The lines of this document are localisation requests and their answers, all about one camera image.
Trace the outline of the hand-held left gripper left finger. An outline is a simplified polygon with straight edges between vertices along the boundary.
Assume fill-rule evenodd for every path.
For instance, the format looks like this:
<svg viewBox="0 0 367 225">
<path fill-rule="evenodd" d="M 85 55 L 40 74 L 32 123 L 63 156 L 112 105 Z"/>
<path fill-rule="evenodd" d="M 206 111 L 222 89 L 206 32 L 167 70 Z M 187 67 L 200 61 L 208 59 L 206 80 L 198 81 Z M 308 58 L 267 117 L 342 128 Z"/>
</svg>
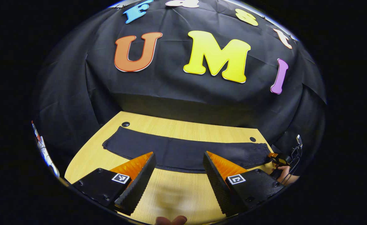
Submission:
<svg viewBox="0 0 367 225">
<path fill-rule="evenodd" d="M 149 152 L 111 170 L 97 168 L 73 183 L 73 187 L 99 205 L 130 216 L 155 165 L 155 154 Z"/>
</svg>

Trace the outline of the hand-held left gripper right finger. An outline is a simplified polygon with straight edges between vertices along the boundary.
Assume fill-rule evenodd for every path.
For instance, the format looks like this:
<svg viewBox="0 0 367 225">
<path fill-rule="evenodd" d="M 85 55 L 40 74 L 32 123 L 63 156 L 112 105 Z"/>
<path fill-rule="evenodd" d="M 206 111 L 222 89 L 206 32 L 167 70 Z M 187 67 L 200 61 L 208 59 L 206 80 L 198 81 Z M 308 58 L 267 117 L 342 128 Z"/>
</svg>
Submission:
<svg viewBox="0 0 367 225">
<path fill-rule="evenodd" d="M 209 151 L 204 153 L 203 166 L 227 217 L 257 208 L 284 188 L 259 168 L 248 171 Z"/>
</svg>

